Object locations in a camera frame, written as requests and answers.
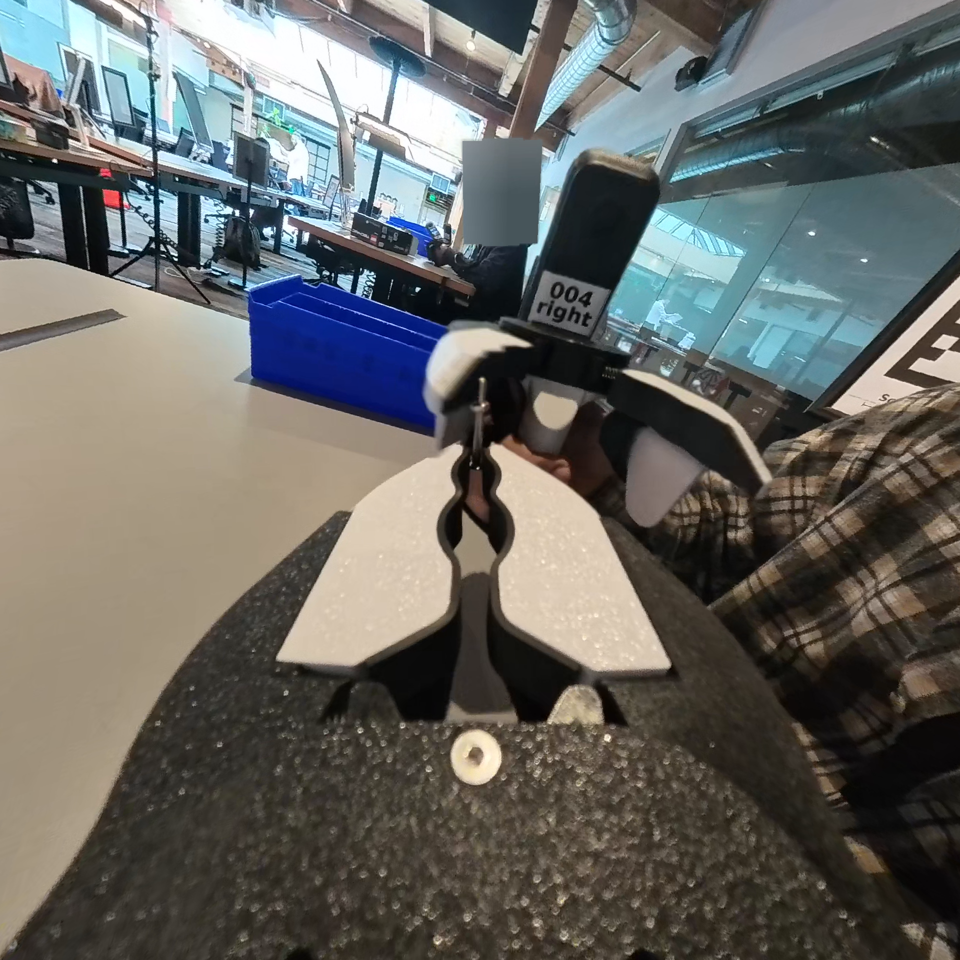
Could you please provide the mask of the long wooden desk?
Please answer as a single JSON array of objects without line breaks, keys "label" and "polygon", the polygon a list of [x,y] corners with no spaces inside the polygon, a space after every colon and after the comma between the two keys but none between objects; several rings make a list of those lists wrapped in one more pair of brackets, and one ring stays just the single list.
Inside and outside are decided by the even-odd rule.
[{"label": "long wooden desk", "polygon": [[91,147],[43,144],[33,124],[40,116],[12,103],[2,103],[1,118],[13,126],[10,135],[1,136],[2,176],[55,185],[66,262],[108,275],[111,240],[104,193],[126,191],[133,179],[150,180],[147,166]]}]

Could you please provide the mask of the wooden support post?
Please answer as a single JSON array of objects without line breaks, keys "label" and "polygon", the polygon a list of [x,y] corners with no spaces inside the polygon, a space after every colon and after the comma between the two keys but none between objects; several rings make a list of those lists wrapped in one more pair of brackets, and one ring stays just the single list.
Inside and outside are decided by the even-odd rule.
[{"label": "wooden support post", "polygon": [[577,1],[551,1],[546,7],[533,52],[527,58],[527,75],[512,116],[509,138],[533,138],[577,6]]}]

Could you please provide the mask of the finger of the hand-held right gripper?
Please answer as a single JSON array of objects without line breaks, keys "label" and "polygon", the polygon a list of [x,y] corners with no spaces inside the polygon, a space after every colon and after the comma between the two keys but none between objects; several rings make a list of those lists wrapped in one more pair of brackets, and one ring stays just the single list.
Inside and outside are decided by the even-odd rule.
[{"label": "finger of the hand-held right gripper", "polygon": [[468,446],[479,381],[486,381],[485,446],[516,434],[526,405],[529,342],[484,322],[454,322],[434,347],[424,374],[423,399],[435,418],[437,450]]},{"label": "finger of the hand-held right gripper", "polygon": [[658,524],[704,473],[749,496],[772,478],[745,428],[724,408],[666,378],[635,369],[608,390],[608,462],[641,527]]}]

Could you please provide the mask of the black equipment box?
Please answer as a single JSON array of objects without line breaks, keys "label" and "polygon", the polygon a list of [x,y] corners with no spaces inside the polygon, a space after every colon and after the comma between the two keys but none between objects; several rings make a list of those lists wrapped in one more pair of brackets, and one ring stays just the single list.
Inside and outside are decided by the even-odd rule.
[{"label": "black equipment box", "polygon": [[419,246],[418,237],[408,229],[365,213],[353,214],[350,232],[367,246],[401,256],[413,255]]}]

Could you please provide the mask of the curved white panel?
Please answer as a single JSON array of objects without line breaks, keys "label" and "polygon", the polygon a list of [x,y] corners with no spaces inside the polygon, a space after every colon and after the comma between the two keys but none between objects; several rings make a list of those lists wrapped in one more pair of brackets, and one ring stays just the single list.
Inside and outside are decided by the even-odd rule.
[{"label": "curved white panel", "polygon": [[344,111],[333,81],[330,78],[329,72],[320,60],[317,60],[317,66],[337,119],[337,146],[340,169],[340,186],[344,193],[352,196],[354,195],[356,174],[354,135],[347,119],[347,114]]}]

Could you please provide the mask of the wooden office desk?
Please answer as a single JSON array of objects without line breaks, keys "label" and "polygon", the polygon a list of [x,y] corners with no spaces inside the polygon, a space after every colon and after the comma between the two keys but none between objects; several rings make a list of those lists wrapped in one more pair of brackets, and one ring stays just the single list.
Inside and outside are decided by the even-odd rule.
[{"label": "wooden office desk", "polygon": [[401,278],[404,282],[423,282],[465,301],[475,294],[474,285],[454,271],[438,267],[418,255],[396,253],[367,244],[336,223],[292,215],[289,225],[298,232],[317,237],[376,275]]}]

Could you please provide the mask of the black monitor on pole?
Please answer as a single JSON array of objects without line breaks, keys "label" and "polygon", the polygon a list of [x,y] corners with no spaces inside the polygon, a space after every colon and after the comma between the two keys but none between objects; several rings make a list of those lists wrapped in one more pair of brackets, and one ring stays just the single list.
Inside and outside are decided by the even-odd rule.
[{"label": "black monitor on pole", "polygon": [[[255,138],[248,134],[237,132],[234,134],[233,175],[243,186],[241,202],[237,216],[253,220],[254,216],[254,187],[268,185],[270,150],[267,141]],[[241,266],[240,278],[232,278],[229,286],[246,292],[248,274],[250,271]]]}]

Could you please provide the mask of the blue plastic parts bin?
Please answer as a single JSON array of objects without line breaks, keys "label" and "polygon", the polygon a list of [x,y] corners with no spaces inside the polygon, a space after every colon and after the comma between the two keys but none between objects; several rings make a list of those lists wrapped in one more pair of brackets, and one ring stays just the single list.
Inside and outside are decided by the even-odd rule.
[{"label": "blue plastic parts bin", "polygon": [[432,434],[426,365],[445,328],[288,275],[247,294],[252,379]]}]

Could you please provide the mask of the steel bolt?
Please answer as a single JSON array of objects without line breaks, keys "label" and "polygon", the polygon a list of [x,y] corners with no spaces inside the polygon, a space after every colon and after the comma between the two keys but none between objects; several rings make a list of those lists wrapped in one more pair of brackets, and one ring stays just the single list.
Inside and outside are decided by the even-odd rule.
[{"label": "steel bolt", "polygon": [[488,380],[485,376],[480,376],[477,381],[476,396],[470,405],[471,435],[469,469],[473,473],[482,472],[486,456],[486,430],[491,421],[490,410]]}]

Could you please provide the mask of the printed marker board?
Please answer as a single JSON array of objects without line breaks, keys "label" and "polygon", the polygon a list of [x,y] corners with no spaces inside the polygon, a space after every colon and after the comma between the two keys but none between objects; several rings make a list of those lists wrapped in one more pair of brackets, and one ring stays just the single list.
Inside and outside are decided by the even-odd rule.
[{"label": "printed marker board", "polygon": [[959,380],[959,255],[954,254],[808,407],[837,418]]}]

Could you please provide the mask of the dark backpack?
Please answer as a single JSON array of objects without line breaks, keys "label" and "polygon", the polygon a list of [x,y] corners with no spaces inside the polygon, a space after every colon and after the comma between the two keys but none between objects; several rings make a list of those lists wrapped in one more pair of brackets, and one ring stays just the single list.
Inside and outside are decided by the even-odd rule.
[{"label": "dark backpack", "polygon": [[261,237],[252,219],[230,216],[224,221],[221,258],[247,270],[261,270]]}]

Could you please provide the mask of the black floor lamp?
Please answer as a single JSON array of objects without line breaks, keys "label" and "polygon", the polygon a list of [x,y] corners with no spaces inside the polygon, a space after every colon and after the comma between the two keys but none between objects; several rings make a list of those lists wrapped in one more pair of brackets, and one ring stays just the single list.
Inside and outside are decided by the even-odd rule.
[{"label": "black floor lamp", "polygon": [[[403,47],[400,43],[386,36],[375,36],[369,40],[369,47],[376,58],[390,68],[390,80],[386,102],[381,121],[391,126],[392,113],[397,96],[400,78],[403,76],[411,80],[419,80],[426,75],[424,61],[415,53]],[[378,184],[384,153],[376,151],[370,175],[368,193],[366,197],[366,212],[373,213],[375,200],[378,195]]]}]

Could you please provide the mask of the tilted black light panel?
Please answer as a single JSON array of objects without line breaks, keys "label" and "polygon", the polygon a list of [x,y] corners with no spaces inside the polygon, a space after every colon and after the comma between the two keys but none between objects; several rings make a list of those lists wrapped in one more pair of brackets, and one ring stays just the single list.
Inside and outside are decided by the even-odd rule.
[{"label": "tilted black light panel", "polygon": [[372,150],[408,164],[415,162],[413,142],[409,135],[375,116],[364,111],[356,112],[353,130],[357,143],[362,142]]}]

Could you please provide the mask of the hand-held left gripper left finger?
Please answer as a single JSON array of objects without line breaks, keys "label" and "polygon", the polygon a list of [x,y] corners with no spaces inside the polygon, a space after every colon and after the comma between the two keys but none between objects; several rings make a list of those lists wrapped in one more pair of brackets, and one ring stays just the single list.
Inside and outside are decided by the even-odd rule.
[{"label": "hand-held left gripper left finger", "polygon": [[460,568],[460,443],[414,463],[354,508],[276,656],[357,676],[450,620]]}]

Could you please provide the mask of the silver ventilation duct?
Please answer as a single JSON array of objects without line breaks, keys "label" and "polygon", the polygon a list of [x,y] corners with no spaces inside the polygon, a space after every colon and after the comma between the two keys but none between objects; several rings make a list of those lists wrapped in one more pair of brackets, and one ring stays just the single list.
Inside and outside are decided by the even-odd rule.
[{"label": "silver ventilation duct", "polygon": [[546,89],[535,123],[539,130],[563,102],[606,58],[626,42],[637,16],[636,1],[585,1],[592,22],[576,46],[558,65]]}]

